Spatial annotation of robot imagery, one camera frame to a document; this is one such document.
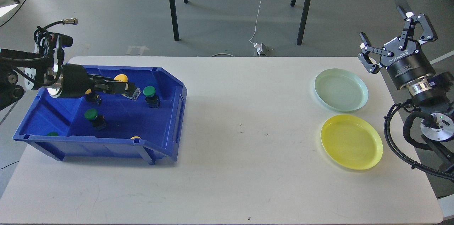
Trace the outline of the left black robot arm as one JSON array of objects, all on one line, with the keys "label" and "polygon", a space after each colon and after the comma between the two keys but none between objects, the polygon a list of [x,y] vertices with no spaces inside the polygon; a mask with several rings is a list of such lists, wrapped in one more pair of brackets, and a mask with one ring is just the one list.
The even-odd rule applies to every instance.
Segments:
[{"label": "left black robot arm", "polygon": [[49,31],[50,27],[59,24],[77,25],[78,19],[38,26],[33,34],[34,52],[1,49],[1,109],[18,102],[26,90],[41,88],[54,99],[79,99],[98,92],[138,99],[140,88],[126,76],[108,78],[89,74],[81,65],[64,64],[64,49],[72,46],[73,38]]}]

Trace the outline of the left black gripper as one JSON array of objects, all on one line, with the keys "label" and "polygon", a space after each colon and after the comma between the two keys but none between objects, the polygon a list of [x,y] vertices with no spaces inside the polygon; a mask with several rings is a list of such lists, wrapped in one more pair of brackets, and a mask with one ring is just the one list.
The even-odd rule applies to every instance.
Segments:
[{"label": "left black gripper", "polygon": [[102,75],[88,74],[82,65],[64,64],[57,83],[47,88],[47,92],[54,99],[79,99],[89,89],[115,94],[115,81]]}]

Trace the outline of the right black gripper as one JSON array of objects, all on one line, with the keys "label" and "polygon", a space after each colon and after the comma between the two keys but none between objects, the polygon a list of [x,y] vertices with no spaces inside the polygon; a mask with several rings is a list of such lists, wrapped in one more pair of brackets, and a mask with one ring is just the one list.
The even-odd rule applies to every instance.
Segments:
[{"label": "right black gripper", "polygon": [[[399,38],[386,43],[384,49],[378,49],[372,46],[365,33],[359,32],[362,43],[361,52],[357,57],[368,73],[377,74],[382,67],[386,67],[394,86],[400,90],[411,81],[435,75],[436,71],[421,51],[421,46],[427,42],[436,41],[438,35],[425,14],[415,15],[413,12],[406,12],[401,6],[397,6],[396,9],[405,21]],[[422,29],[418,40],[414,39],[417,25]],[[382,57],[377,63],[371,60],[370,54],[378,54]]]}]

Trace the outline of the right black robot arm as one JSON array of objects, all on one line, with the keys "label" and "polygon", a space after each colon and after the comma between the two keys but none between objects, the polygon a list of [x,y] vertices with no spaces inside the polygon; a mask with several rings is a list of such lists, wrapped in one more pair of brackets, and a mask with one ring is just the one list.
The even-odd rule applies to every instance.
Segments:
[{"label": "right black robot arm", "polygon": [[[357,57],[368,73],[376,74],[384,68],[398,90],[407,89],[410,93],[410,99],[394,104],[384,117],[385,140],[394,154],[412,169],[453,181],[453,152],[444,146],[453,140],[453,102],[447,97],[453,75],[436,74],[422,51],[423,44],[438,39],[429,18],[406,12],[401,6],[396,8],[404,19],[401,34],[379,49],[361,32],[361,52]],[[396,146],[390,126],[400,109],[408,113],[403,125],[404,139],[414,148],[433,151],[443,162],[440,169],[414,161]]]}]

